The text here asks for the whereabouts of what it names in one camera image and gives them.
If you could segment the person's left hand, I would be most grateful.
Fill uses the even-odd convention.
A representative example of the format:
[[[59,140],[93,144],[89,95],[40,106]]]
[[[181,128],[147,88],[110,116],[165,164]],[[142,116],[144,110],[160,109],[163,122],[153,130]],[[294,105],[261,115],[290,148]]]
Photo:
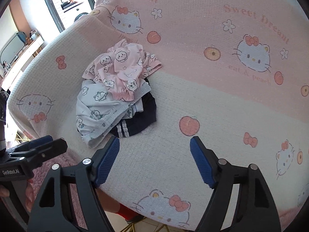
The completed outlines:
[[[34,189],[32,187],[33,184],[33,179],[28,179],[27,180],[27,186],[26,186],[26,199],[25,199],[25,206],[28,212],[31,212],[31,209],[33,207],[34,204]],[[10,192],[8,189],[6,189],[4,186],[0,186],[0,196],[1,197],[9,197],[10,196]]]

